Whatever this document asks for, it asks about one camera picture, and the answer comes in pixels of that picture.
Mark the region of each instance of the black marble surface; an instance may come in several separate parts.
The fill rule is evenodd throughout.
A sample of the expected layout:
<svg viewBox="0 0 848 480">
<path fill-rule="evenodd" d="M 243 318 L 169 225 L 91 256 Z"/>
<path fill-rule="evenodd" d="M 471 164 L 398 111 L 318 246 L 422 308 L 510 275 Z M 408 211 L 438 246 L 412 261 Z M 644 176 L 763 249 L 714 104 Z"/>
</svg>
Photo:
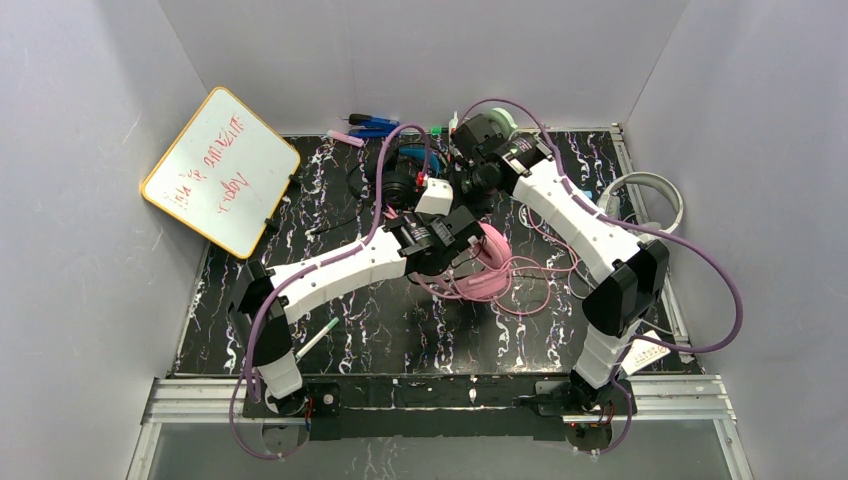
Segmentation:
<svg viewBox="0 0 848 480">
<path fill-rule="evenodd" d="M 302 186 L 291 186 L 273 220 L 279 233 L 266 233 L 253 258 L 266 266 L 287 264 L 345 245 L 364 235 L 372 213 L 366 208 L 345 227 L 317 237 L 307 229 L 335 225 L 356 214 L 345 173 L 357 162 L 376 156 L 380 140 L 357 149 L 326 137 L 287 138 L 301 154 Z M 617 175 L 617 157 L 609 132 L 554 134 L 569 177 L 597 198 Z M 500 197 L 491 223 L 509 239 L 516 255 L 549 266 L 568 267 L 567 253 L 534 232 L 520 204 Z M 632 212 L 626 204 L 624 214 Z M 232 376 L 241 369 L 244 349 L 227 324 L 228 290 L 243 262 L 210 245 L 185 335 L 174 362 L 176 376 Z M 583 291 L 575 279 L 575 288 Z M 532 316 L 501 312 L 493 304 L 434 299 L 405 278 L 359 289 L 316 308 L 294 326 L 295 349 L 327 322 L 342 321 L 300 363 L 304 374 L 497 374 L 566 372 L 583 346 L 586 320 L 580 301 L 569 294 L 564 278 L 553 282 L 548 308 Z M 516 279 L 508 307 L 526 310 L 545 298 L 543 281 Z M 663 308 L 648 318 L 668 328 Z M 665 334 L 666 340 L 673 341 Z M 695 362 L 683 364 L 676 354 L 646 371 L 697 373 Z"/>
</svg>

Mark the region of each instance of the black cable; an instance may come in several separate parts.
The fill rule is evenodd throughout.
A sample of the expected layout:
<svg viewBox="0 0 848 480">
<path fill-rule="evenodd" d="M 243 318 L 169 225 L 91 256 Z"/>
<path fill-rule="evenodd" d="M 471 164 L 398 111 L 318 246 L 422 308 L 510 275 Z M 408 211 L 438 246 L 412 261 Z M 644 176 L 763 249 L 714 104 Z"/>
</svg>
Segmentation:
<svg viewBox="0 0 848 480">
<path fill-rule="evenodd" d="M 454 265 L 453 262 L 451 262 L 451 267 L 454 268 L 454 269 L 459 268 L 459 267 L 465 265 L 466 263 L 470 262 L 471 260 L 474 260 L 475 258 L 479 257 L 480 254 L 483 253 L 483 247 L 486 245 L 486 237 L 483 237 L 483 239 L 480 240 L 480 244 L 481 244 L 480 249 L 477 250 L 477 253 L 475 253 L 473 257 L 466 258 L 465 260 L 459 262 L 459 265 Z"/>
<path fill-rule="evenodd" d="M 337 223 L 337 224 L 335 224 L 335 225 L 330 225 L 329 227 L 319 228 L 318 230 L 315 230 L 315 231 L 310 232 L 310 233 L 311 233 L 312 235 L 321 235 L 322 233 L 327 233 L 327 232 L 329 232 L 330 230 L 335 230 L 335 229 L 337 229 L 337 228 L 344 227 L 345 225 L 348 225 L 349 223 L 351 223 L 351 222 L 353 222 L 354 220 L 356 220 L 357 218 L 359 218 L 359 215 L 361 215 L 361 214 L 362 214 L 362 209 L 363 209 L 363 208 L 365 208 L 365 202 L 363 202 L 363 201 L 361 201 L 361 200 L 360 200 L 360 201 L 359 201 L 359 206 L 358 206 L 358 207 L 356 207 L 356 213 L 354 213 L 352 217 L 348 218 L 348 219 L 347 219 L 347 220 L 345 220 L 344 222 Z"/>
</svg>

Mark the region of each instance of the red handwritten text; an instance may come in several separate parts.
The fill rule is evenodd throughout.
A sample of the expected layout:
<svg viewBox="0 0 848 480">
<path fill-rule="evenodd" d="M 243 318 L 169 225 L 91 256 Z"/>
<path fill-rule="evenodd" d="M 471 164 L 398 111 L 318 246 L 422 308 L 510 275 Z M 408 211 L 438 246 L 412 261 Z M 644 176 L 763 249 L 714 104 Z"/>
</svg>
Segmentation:
<svg viewBox="0 0 848 480">
<path fill-rule="evenodd" d="M 179 176 L 183 178 L 190 178 L 198 182 L 206 180 L 206 175 L 200 173 L 200 170 L 189 170 L 188 173 L 181 173 Z"/>
<path fill-rule="evenodd" d="M 218 138 L 213 140 L 212 144 L 206 150 L 206 156 L 203 157 L 203 163 L 215 168 L 221 161 L 221 155 L 228 147 L 232 146 L 235 139 L 241 132 L 244 131 L 244 125 L 241 120 L 235 115 L 230 118 L 230 123 L 226 127 L 221 128 L 218 133 Z"/>
<path fill-rule="evenodd" d="M 221 182 L 221 186 L 224 187 L 224 200 L 218 204 L 218 213 L 229 212 L 230 209 L 224 208 L 224 203 L 232 202 L 236 199 L 236 195 L 241 191 L 242 187 L 249 187 L 250 183 L 244 178 L 244 175 L 241 172 L 236 172 L 236 176 L 233 177 L 229 182 Z"/>
</svg>

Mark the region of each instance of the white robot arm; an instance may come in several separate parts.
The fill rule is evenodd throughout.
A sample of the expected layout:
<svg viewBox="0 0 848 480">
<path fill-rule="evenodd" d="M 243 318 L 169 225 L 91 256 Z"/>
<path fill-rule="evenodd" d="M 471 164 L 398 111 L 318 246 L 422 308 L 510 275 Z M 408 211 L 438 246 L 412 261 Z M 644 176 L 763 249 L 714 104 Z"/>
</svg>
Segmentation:
<svg viewBox="0 0 848 480">
<path fill-rule="evenodd" d="M 668 250 L 658 241 L 641 243 L 622 228 L 602 222 L 597 218 L 600 211 L 592 215 L 580 208 L 572 197 L 584 194 L 577 188 L 568 194 L 562 188 L 551 152 L 538 138 L 518 134 L 506 139 L 478 115 L 461 125 L 453 140 L 470 160 L 466 168 L 450 185 L 429 180 L 416 211 L 389 220 L 358 253 L 321 266 L 323 260 L 349 250 L 347 245 L 290 265 L 265 269 L 252 262 L 247 275 L 242 272 L 232 295 L 230 320 L 246 339 L 251 316 L 268 294 L 304 267 L 318 267 L 280 292 L 281 302 L 272 307 L 257 341 L 253 363 L 274 397 L 282 398 L 302 386 L 289 323 L 371 283 L 410 273 L 441 274 L 483 237 L 475 215 L 479 217 L 500 190 L 541 215 L 574 248 L 598 282 L 582 305 L 590 326 L 570 380 L 575 405 L 589 409 L 604 400 L 610 375 L 639 319 L 659 297 Z"/>
<path fill-rule="evenodd" d="M 322 263 L 355 245 L 289 265 L 266 268 L 259 262 L 248 262 L 229 307 L 230 322 L 243 343 L 249 338 L 252 317 L 265 298 L 286 279 L 309 266 L 316 267 L 280 292 L 280 301 L 272 304 L 271 318 L 256 343 L 253 365 L 274 397 L 283 398 L 303 385 L 288 324 L 319 305 L 372 283 L 411 273 L 438 275 L 483 238 L 482 227 L 467 208 L 447 212 L 450 202 L 444 201 L 449 190 L 446 182 L 430 180 L 427 189 L 430 194 L 425 192 L 415 212 L 402 212 L 386 221 L 361 250 L 331 265 Z"/>
</svg>

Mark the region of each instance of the headphone cushion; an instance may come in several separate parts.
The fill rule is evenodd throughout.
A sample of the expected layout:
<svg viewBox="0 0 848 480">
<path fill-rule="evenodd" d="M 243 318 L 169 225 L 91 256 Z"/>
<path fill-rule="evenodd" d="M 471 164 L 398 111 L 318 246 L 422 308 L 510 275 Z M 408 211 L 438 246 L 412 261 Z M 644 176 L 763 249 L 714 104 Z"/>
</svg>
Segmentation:
<svg viewBox="0 0 848 480">
<path fill-rule="evenodd" d="M 393 171 L 397 167 L 398 161 L 398 152 L 400 149 L 395 147 L 392 151 L 386 155 L 386 159 L 383 161 L 383 178 L 386 177 L 386 173 Z M 372 184 L 377 181 L 377 159 L 379 155 L 375 155 L 368 159 L 365 162 L 365 166 L 362 167 L 362 170 L 365 173 L 365 179 L 371 182 Z"/>
<path fill-rule="evenodd" d="M 406 210 L 416 202 L 415 179 L 408 173 L 383 172 L 383 203 L 394 209 Z"/>
<path fill-rule="evenodd" d="M 509 272 L 498 270 L 486 270 L 456 281 L 457 291 L 479 299 L 494 297 L 508 285 Z"/>
<path fill-rule="evenodd" d="M 475 244 L 471 253 L 487 267 L 501 268 L 512 257 L 509 242 L 497 228 L 488 223 L 480 222 L 480 226 L 486 235 L 486 241 Z"/>
<path fill-rule="evenodd" d="M 485 299 L 503 292 L 509 285 L 509 271 L 498 269 L 512 258 L 512 249 L 497 228 L 482 222 L 480 226 L 486 235 L 486 241 L 475 244 L 471 253 L 486 265 L 487 269 L 457 280 L 456 286 L 457 290 L 465 295 Z"/>
</svg>

